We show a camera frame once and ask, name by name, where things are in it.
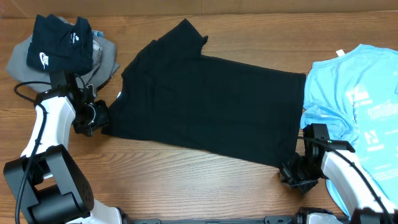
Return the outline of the folded grey garment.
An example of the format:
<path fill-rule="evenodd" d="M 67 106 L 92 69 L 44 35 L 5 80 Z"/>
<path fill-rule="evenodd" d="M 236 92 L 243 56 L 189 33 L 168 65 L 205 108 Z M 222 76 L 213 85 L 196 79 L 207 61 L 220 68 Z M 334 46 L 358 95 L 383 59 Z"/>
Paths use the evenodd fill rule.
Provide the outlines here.
<path fill-rule="evenodd" d="M 58 18 L 60 18 L 63 22 L 67 22 L 62 17 Z M 50 81 L 51 73 L 57 73 L 66 70 L 57 72 L 42 72 L 29 67 L 26 63 L 26 59 L 31 41 L 32 35 L 14 47 L 6 66 L 6 72 L 19 82 L 30 82 L 29 86 L 35 91 L 43 92 L 49 89 L 49 87 L 44 85 L 43 82 Z M 79 75 L 75 73 L 76 79 L 78 80 L 78 86 L 82 87 L 84 84 L 92 84 L 97 90 L 100 90 L 102 87 L 104 87 L 119 68 L 119 64 L 116 62 L 116 52 L 117 48 L 113 42 L 105 39 L 104 37 L 93 36 L 93 66 L 91 71 L 85 75 Z"/>

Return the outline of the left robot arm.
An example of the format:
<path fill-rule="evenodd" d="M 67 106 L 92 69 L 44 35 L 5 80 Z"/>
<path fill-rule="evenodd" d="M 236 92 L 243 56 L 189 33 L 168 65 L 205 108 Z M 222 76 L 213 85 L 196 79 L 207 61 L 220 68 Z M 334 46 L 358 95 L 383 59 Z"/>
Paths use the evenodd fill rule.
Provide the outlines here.
<path fill-rule="evenodd" d="M 68 151 L 70 130 L 91 137 L 109 124 L 106 103 L 93 85 L 72 72 L 50 74 L 50 89 L 31 102 L 36 121 L 20 158 L 5 164 L 3 174 L 16 198 L 20 223 L 130 223 L 118 207 L 93 196 L 91 186 Z"/>

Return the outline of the folded light blue garment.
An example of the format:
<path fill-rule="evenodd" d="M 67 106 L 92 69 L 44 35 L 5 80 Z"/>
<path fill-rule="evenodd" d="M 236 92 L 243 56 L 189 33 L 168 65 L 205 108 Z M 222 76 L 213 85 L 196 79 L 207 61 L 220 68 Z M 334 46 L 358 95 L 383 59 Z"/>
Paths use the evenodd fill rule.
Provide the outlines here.
<path fill-rule="evenodd" d="M 93 36 L 104 37 L 104 33 L 99 30 L 92 30 Z"/>

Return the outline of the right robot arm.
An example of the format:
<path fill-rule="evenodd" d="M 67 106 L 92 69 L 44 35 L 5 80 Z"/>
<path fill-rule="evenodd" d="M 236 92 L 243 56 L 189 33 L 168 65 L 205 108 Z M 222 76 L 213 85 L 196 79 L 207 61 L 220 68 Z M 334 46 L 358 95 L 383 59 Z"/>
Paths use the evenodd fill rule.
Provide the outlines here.
<path fill-rule="evenodd" d="M 397 223 L 397 205 L 391 202 L 362 168 L 347 141 L 332 140 L 325 124 L 310 124 L 300 137 L 305 154 L 295 154 L 280 166 L 280 179 L 290 189 L 305 194 L 329 180 L 346 209 L 338 218 L 322 208 L 301 208 L 293 223 Z"/>

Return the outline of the light blue t-shirt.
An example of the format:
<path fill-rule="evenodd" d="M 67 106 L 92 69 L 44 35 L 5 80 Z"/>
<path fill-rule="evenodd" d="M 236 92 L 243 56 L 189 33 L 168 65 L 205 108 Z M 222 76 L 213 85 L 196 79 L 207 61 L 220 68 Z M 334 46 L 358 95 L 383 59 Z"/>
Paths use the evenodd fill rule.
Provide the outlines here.
<path fill-rule="evenodd" d="M 327 125 L 348 141 L 363 169 L 397 203 L 397 51 L 358 45 L 314 62 L 305 82 L 300 126 Z"/>

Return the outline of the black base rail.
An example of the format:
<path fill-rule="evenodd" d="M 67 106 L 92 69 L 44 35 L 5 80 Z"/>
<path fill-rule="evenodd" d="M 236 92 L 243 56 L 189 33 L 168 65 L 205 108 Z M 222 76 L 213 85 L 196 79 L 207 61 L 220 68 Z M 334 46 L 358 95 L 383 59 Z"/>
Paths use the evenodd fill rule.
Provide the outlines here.
<path fill-rule="evenodd" d="M 131 224 L 294 224 L 292 216 L 266 216 L 264 218 L 206 219 L 206 220 L 160 220 L 137 219 Z"/>

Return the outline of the black t-shirt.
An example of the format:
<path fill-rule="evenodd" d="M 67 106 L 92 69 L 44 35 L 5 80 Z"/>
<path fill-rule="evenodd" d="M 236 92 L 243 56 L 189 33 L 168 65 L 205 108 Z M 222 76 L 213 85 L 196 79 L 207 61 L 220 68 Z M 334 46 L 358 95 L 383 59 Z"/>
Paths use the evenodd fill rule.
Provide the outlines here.
<path fill-rule="evenodd" d="M 103 134 L 281 166 L 295 153 L 306 76 L 203 55 L 206 42 L 183 20 L 145 46 Z"/>

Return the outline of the folded black Nike shirt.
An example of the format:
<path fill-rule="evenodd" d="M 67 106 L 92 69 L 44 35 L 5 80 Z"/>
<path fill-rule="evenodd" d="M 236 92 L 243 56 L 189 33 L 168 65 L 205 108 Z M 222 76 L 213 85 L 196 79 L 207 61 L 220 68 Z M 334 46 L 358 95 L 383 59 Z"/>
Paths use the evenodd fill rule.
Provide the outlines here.
<path fill-rule="evenodd" d="M 57 16 L 37 15 L 26 63 L 42 72 L 66 70 L 85 75 L 93 66 L 93 34 L 90 23 L 78 17 L 74 24 Z"/>

